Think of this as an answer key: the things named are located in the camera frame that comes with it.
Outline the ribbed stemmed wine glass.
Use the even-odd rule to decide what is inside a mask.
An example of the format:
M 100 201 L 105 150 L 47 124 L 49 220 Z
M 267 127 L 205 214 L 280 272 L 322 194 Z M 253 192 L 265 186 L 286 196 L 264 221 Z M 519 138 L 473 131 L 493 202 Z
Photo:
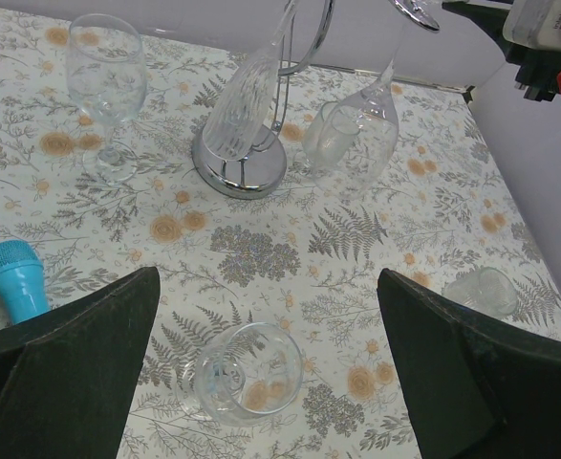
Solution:
M 238 161 L 251 149 L 266 114 L 280 67 L 280 49 L 298 3 L 287 3 L 269 42 L 249 55 L 227 83 L 210 113 L 202 140 L 217 158 Z

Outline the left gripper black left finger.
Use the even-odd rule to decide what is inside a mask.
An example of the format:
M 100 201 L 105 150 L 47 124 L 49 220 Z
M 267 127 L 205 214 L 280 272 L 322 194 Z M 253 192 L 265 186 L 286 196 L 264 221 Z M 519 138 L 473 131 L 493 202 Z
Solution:
M 154 267 L 0 330 L 0 458 L 114 458 L 161 295 Z

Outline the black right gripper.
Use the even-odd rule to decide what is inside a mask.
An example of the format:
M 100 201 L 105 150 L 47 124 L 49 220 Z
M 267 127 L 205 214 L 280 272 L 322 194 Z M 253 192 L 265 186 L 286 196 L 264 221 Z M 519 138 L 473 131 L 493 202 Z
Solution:
M 551 101 L 560 95 L 555 78 L 561 69 L 560 52 L 535 51 L 509 42 L 503 27 L 514 1 L 444 1 L 442 8 L 465 17 L 484 31 L 501 49 L 506 62 L 516 65 L 516 86 L 524 98 Z

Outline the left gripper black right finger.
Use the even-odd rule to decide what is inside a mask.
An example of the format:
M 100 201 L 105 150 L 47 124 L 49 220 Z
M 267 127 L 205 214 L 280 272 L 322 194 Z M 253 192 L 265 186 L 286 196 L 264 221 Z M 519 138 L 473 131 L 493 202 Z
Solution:
M 389 269 L 378 302 L 422 457 L 561 458 L 561 341 Z

